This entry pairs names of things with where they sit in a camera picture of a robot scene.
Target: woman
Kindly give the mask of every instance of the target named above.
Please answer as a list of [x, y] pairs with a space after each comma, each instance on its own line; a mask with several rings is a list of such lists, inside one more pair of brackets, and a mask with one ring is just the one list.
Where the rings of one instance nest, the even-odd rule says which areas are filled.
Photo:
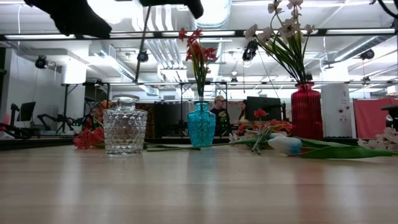
[[239, 104], [239, 109], [241, 109], [241, 115], [239, 115], [239, 124], [249, 124], [250, 122], [246, 119], [246, 112], [248, 111], [247, 108], [247, 100], [243, 100]]

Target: wooden table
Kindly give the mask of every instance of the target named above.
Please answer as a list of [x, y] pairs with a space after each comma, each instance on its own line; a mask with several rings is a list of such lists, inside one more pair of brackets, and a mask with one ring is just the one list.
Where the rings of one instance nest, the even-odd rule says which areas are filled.
[[306, 160], [237, 147], [110, 158], [0, 152], [0, 223], [398, 223], [398, 157]]

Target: turquoise glass vase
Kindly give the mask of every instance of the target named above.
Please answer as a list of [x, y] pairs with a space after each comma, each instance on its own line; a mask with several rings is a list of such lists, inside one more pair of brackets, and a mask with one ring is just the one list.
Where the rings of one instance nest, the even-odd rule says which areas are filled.
[[209, 102], [195, 102], [196, 110], [188, 114], [189, 138], [193, 146], [212, 144], [216, 129], [216, 115], [208, 110]]

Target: person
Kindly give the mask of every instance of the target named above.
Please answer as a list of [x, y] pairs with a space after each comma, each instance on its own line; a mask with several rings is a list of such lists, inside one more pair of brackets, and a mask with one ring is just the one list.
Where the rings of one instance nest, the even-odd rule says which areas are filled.
[[243, 100], [239, 103], [239, 109], [241, 110], [241, 114], [239, 115], [238, 124], [248, 124], [249, 121], [246, 119], [246, 114], [248, 112], [248, 101]]
[[216, 134], [222, 134], [222, 131], [229, 130], [229, 114], [224, 107], [225, 98], [223, 96], [216, 96], [214, 99], [214, 108], [210, 110], [216, 115]]

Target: red vase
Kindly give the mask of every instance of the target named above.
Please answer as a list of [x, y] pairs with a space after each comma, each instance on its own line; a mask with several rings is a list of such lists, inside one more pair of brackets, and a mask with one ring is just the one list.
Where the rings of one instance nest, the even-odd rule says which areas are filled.
[[323, 139], [321, 94], [312, 90], [313, 83], [298, 83], [292, 94], [293, 136]]

